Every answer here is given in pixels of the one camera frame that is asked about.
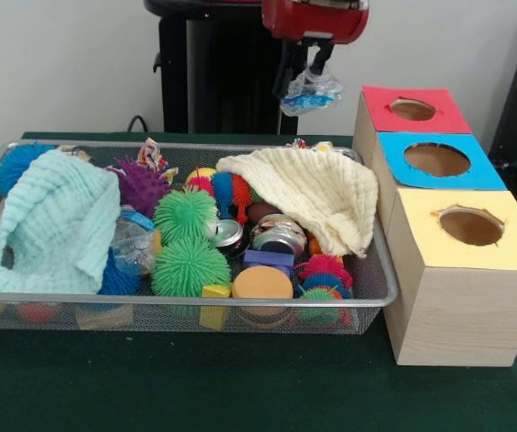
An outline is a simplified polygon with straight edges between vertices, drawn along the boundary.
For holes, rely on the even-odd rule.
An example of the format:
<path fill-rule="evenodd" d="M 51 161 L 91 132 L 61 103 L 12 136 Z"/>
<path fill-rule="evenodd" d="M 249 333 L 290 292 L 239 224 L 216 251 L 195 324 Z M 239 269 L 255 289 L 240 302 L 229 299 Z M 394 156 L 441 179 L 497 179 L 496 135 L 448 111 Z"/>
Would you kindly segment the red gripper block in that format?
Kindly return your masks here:
<path fill-rule="evenodd" d="M 263 25 L 274 38 L 282 40 L 272 93 L 284 99 L 295 74 L 294 41 L 313 38 L 350 44 L 367 25 L 369 1 L 262 1 L 261 13 Z M 320 43 L 310 73 L 320 76 L 332 52 L 332 43 Z"/>

